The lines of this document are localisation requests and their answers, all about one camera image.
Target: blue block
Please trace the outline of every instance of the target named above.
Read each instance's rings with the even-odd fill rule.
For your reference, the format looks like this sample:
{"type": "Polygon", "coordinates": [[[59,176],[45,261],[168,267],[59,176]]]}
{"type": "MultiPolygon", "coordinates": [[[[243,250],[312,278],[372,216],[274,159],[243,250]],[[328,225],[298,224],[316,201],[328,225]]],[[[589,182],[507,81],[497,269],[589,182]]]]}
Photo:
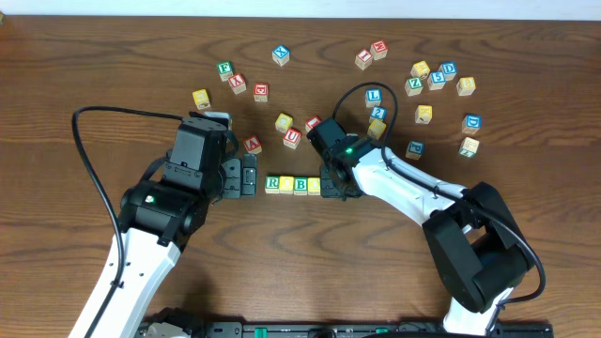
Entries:
{"type": "Polygon", "coordinates": [[[434,84],[442,84],[446,82],[442,71],[433,71],[430,73],[430,76],[432,77],[432,83],[434,84]]]}
{"type": "Polygon", "coordinates": [[[273,53],[279,58],[284,58],[286,55],[288,55],[290,53],[290,51],[285,47],[285,45],[279,45],[279,46],[275,47],[275,49],[273,50],[273,53]]]}
{"type": "Polygon", "coordinates": [[[480,129],[480,117],[478,115],[467,115],[466,116],[466,127],[480,129]]]}
{"type": "Polygon", "coordinates": [[[455,62],[445,62],[441,66],[442,66],[442,72],[445,74],[457,73],[457,66],[455,65],[455,62]]]}
{"type": "Polygon", "coordinates": [[[383,121],[384,118],[386,117],[386,108],[380,107],[380,106],[375,106],[372,109],[371,117],[373,117],[374,119],[383,121]]]}
{"type": "Polygon", "coordinates": [[[382,91],[379,89],[367,89],[365,96],[367,100],[382,100],[382,91]]]}
{"type": "Polygon", "coordinates": [[[409,142],[409,151],[413,154],[423,155],[424,154],[425,144],[422,142],[411,141],[409,142]]]}

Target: letter z block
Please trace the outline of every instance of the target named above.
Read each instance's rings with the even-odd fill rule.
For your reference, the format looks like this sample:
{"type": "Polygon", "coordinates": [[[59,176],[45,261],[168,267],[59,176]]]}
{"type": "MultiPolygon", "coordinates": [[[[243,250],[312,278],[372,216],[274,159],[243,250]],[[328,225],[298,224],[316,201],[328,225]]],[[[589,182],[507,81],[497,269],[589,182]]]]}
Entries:
{"type": "Polygon", "coordinates": [[[256,135],[253,135],[244,140],[244,147],[246,148],[246,151],[248,151],[249,154],[258,154],[261,152],[261,150],[263,150],[261,148],[261,142],[259,141],[259,138],[256,137],[256,135]]]}
{"type": "Polygon", "coordinates": [[[294,194],[306,195],[309,179],[307,177],[294,177],[294,194]]]}
{"type": "Polygon", "coordinates": [[[405,83],[405,91],[407,92],[407,96],[418,95],[424,89],[424,85],[422,84],[422,80],[420,78],[410,78],[407,79],[405,83]]]}

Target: wood grain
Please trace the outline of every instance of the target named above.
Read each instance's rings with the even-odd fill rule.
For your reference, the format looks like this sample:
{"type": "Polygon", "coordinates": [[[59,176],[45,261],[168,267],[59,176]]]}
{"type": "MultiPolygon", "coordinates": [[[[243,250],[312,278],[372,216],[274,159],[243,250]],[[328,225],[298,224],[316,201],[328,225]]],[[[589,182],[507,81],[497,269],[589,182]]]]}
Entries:
{"type": "MultiPolygon", "coordinates": [[[[0,336],[64,337],[106,259],[111,227],[70,133],[79,106],[117,105],[186,115],[206,88],[257,134],[265,174],[316,175],[306,140],[282,145],[273,122],[326,117],[353,85],[381,81],[400,100],[391,147],[426,143],[417,167],[435,177],[497,187],[548,277],[545,294],[508,306],[505,320],[548,320],[557,337],[601,335],[601,23],[8,17],[0,27],[0,336]],[[388,56],[366,71],[354,55],[383,38],[388,56]],[[270,51],[292,51],[283,68],[270,51]],[[453,60],[476,92],[407,98],[410,65],[453,60]],[[216,64],[233,62],[270,102],[234,96],[216,64]],[[417,104],[434,106],[427,126],[417,104]],[[474,159],[457,155],[467,113],[483,117],[474,159]]],[[[362,94],[340,112],[364,134],[362,94]]],[[[392,108],[385,96],[383,104],[392,108]]],[[[85,146],[114,205],[171,146],[177,123],[112,113],[85,115],[85,146]]],[[[516,295],[537,284],[530,273],[516,295]]],[[[224,201],[192,237],[150,304],[251,321],[441,317],[448,295],[421,229],[374,198],[342,203],[259,192],[224,201]],[[244,214],[244,219],[233,215],[244,214]]]]}

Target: block row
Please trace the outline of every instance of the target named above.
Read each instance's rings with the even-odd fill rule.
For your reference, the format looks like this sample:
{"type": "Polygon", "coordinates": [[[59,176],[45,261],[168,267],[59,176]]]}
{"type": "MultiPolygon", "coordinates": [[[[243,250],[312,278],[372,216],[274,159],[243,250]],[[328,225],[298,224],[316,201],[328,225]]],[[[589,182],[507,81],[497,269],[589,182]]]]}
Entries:
{"type": "Polygon", "coordinates": [[[319,177],[266,176],[265,193],[315,195],[321,194],[319,177]]]}

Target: alphabet block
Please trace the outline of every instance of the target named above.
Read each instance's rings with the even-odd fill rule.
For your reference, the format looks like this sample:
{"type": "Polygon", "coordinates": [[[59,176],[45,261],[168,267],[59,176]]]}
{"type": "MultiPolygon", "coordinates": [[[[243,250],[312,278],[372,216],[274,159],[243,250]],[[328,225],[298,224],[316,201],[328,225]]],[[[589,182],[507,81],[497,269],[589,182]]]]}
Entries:
{"type": "Polygon", "coordinates": [[[267,96],[270,94],[268,84],[254,84],[254,100],[256,102],[267,102],[267,96]]]}
{"type": "Polygon", "coordinates": [[[210,107],[210,101],[208,100],[206,89],[196,90],[192,93],[192,97],[194,98],[194,103],[196,103],[196,108],[206,109],[210,107]]]}
{"type": "Polygon", "coordinates": [[[227,81],[227,79],[234,75],[234,67],[232,67],[232,63],[229,61],[217,64],[217,70],[219,71],[219,77],[222,79],[222,82],[227,81]]]}
{"type": "Polygon", "coordinates": [[[374,120],[384,121],[386,118],[386,108],[376,106],[372,108],[372,114],[369,116],[369,123],[374,122],[374,120]]]}
{"type": "Polygon", "coordinates": [[[451,81],[455,78],[457,74],[457,66],[455,62],[445,62],[439,67],[439,71],[442,71],[444,74],[444,79],[446,81],[451,81]]]}
{"type": "Polygon", "coordinates": [[[280,177],[265,177],[265,193],[280,193],[280,177]]]}
{"type": "Polygon", "coordinates": [[[309,179],[307,177],[294,177],[294,194],[306,195],[308,193],[309,179]]]}
{"type": "Polygon", "coordinates": [[[367,136],[377,140],[386,130],[386,124],[380,120],[374,120],[372,124],[369,125],[369,129],[367,130],[367,136]]]}
{"type": "Polygon", "coordinates": [[[309,177],[308,193],[313,196],[321,195],[321,179],[319,177],[309,177]]]}
{"type": "Polygon", "coordinates": [[[317,116],[313,116],[307,121],[307,123],[304,124],[304,129],[307,132],[309,132],[311,131],[311,129],[315,128],[316,125],[318,125],[319,123],[321,123],[321,119],[319,119],[319,117],[317,116]]]}
{"type": "Polygon", "coordinates": [[[366,49],[362,49],[355,57],[355,65],[361,70],[365,70],[374,61],[374,56],[367,52],[366,49]]]}
{"type": "Polygon", "coordinates": [[[480,130],[481,118],[478,115],[466,115],[463,119],[461,132],[475,135],[480,130]]]}
{"type": "Polygon", "coordinates": [[[227,82],[229,82],[230,88],[232,88],[236,95],[246,90],[246,82],[240,73],[227,79],[227,82]]]}
{"type": "Polygon", "coordinates": [[[407,146],[405,156],[409,159],[419,160],[424,154],[425,145],[422,142],[411,141],[407,146]]]}
{"type": "Polygon", "coordinates": [[[429,74],[430,68],[428,67],[428,64],[425,63],[425,61],[420,61],[414,64],[413,68],[411,68],[411,76],[413,77],[419,77],[420,79],[425,80],[429,74]]]}
{"type": "Polygon", "coordinates": [[[457,82],[457,94],[459,96],[468,96],[476,90],[476,82],[472,77],[461,78],[459,82],[457,82]]]}
{"type": "Polygon", "coordinates": [[[415,123],[428,124],[432,119],[432,106],[419,105],[415,110],[415,123]]]}
{"type": "Polygon", "coordinates": [[[480,141],[474,140],[470,137],[466,137],[465,140],[461,143],[461,147],[459,148],[459,155],[463,155],[465,157],[473,157],[476,155],[476,151],[478,151],[478,146],[480,145],[480,141]]]}
{"type": "Polygon", "coordinates": [[[280,177],[280,193],[294,193],[294,177],[280,177]]]}
{"type": "Polygon", "coordinates": [[[261,142],[259,141],[259,138],[256,137],[256,135],[253,135],[244,140],[244,147],[246,148],[246,151],[248,151],[249,154],[258,154],[261,152],[261,150],[263,150],[261,148],[261,142]]]}
{"type": "Polygon", "coordinates": [[[409,78],[405,83],[405,91],[407,92],[407,96],[418,95],[424,89],[424,85],[422,84],[422,80],[420,78],[409,78]]]}
{"type": "Polygon", "coordinates": [[[365,107],[372,108],[382,102],[382,91],[379,89],[367,89],[365,91],[365,107]]]}
{"type": "Polygon", "coordinates": [[[285,45],[279,45],[275,47],[273,53],[271,53],[271,57],[273,58],[273,61],[281,67],[290,60],[290,50],[288,50],[285,45]]]}
{"type": "Polygon", "coordinates": [[[292,117],[281,113],[275,120],[275,129],[279,132],[287,132],[292,127],[292,117]]]}
{"type": "Polygon", "coordinates": [[[284,135],[284,146],[296,149],[301,142],[301,132],[290,128],[284,135]]]}
{"type": "Polygon", "coordinates": [[[384,40],[376,41],[372,43],[372,46],[369,49],[369,53],[374,56],[374,60],[379,60],[386,57],[386,53],[388,52],[388,45],[384,42],[384,40]]]}
{"type": "Polygon", "coordinates": [[[441,71],[432,71],[428,77],[428,88],[430,90],[439,90],[444,87],[446,82],[444,74],[441,71]]]}

